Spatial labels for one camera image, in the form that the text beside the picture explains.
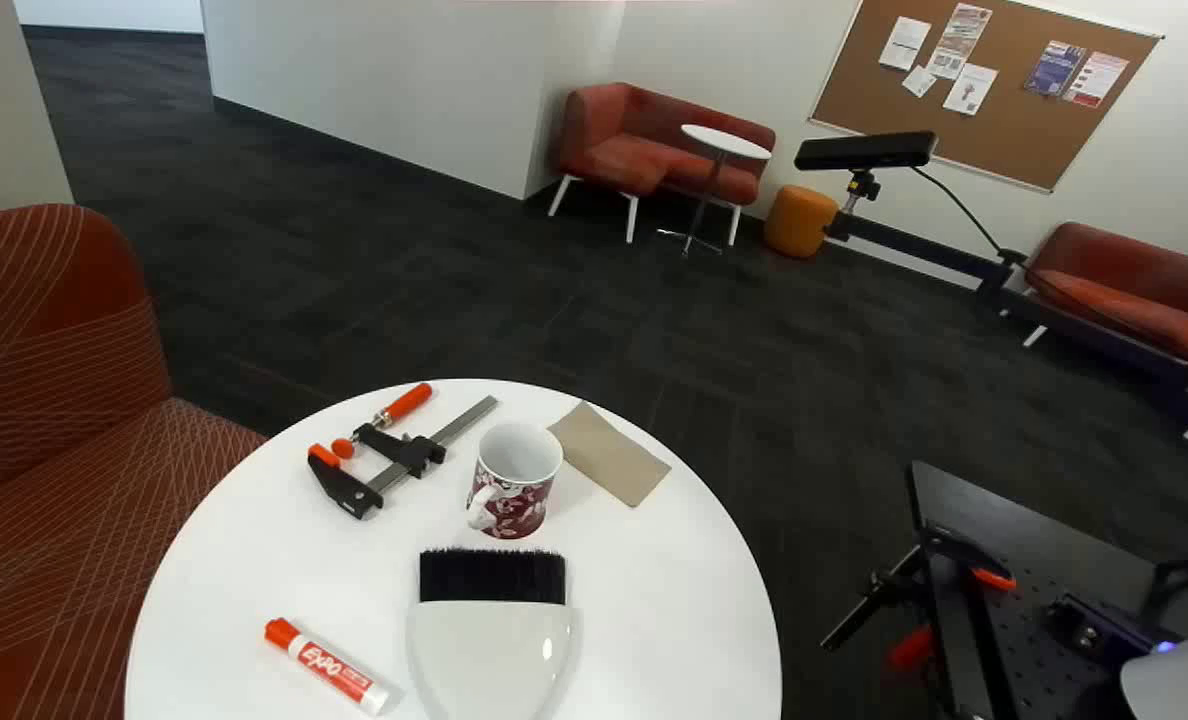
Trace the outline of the black perforated robot base table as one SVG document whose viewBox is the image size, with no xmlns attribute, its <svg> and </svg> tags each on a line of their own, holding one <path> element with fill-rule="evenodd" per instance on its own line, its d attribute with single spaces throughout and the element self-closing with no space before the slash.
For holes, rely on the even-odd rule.
<svg viewBox="0 0 1188 720">
<path fill-rule="evenodd" d="M 1122 670 L 1188 641 L 1188 558 L 1130 558 L 925 459 L 906 493 L 912 549 L 866 577 L 823 653 L 912 606 L 887 663 L 925 675 L 945 720 L 1146 720 Z"/>
</svg>

